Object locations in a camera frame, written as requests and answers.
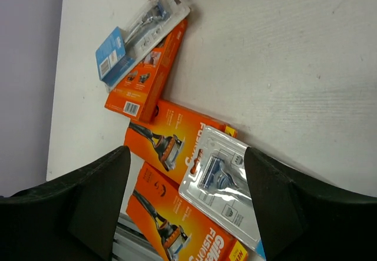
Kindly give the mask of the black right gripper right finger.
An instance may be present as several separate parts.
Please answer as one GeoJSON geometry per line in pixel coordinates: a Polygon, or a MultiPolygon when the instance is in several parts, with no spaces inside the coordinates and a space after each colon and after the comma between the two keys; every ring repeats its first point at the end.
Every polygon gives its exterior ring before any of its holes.
{"type": "Polygon", "coordinates": [[[244,167],[267,260],[376,260],[376,198],[325,183],[253,147],[244,167]]]}

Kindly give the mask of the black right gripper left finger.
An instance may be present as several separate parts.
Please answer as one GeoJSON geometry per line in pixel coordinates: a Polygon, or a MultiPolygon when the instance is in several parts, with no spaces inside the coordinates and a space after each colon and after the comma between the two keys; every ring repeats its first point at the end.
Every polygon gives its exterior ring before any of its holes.
{"type": "Polygon", "coordinates": [[[111,260],[130,150],[1,198],[1,260],[111,260]]]}

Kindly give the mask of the clear blister razor pack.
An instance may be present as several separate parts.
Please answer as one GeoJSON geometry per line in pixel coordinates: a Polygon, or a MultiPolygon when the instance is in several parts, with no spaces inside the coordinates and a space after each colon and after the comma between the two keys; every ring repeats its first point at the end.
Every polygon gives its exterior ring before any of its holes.
{"type": "Polygon", "coordinates": [[[240,140],[205,127],[178,191],[182,198],[264,258],[244,168],[246,149],[247,145],[240,140]]]}
{"type": "Polygon", "coordinates": [[[125,28],[115,27],[95,52],[98,77],[108,92],[190,13],[185,0],[150,0],[125,28]]]}

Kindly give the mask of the orange Gillette Fusion box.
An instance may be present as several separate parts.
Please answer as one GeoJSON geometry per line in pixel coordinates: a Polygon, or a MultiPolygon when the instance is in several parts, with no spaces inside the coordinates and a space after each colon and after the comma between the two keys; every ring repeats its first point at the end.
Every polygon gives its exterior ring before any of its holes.
{"type": "Polygon", "coordinates": [[[247,260],[243,245],[144,163],[126,213],[164,260],[247,260]]]}
{"type": "Polygon", "coordinates": [[[124,144],[177,184],[191,164],[205,127],[237,136],[230,124],[166,100],[157,102],[155,112],[148,124],[129,123],[124,144]]]}

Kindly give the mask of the orange Gillette Styler box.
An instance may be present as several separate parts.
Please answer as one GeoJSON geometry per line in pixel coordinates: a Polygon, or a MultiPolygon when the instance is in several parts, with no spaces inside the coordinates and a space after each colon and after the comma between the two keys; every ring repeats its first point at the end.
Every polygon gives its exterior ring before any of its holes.
{"type": "Polygon", "coordinates": [[[109,93],[104,107],[132,120],[149,123],[187,29],[181,21],[109,93]]]}

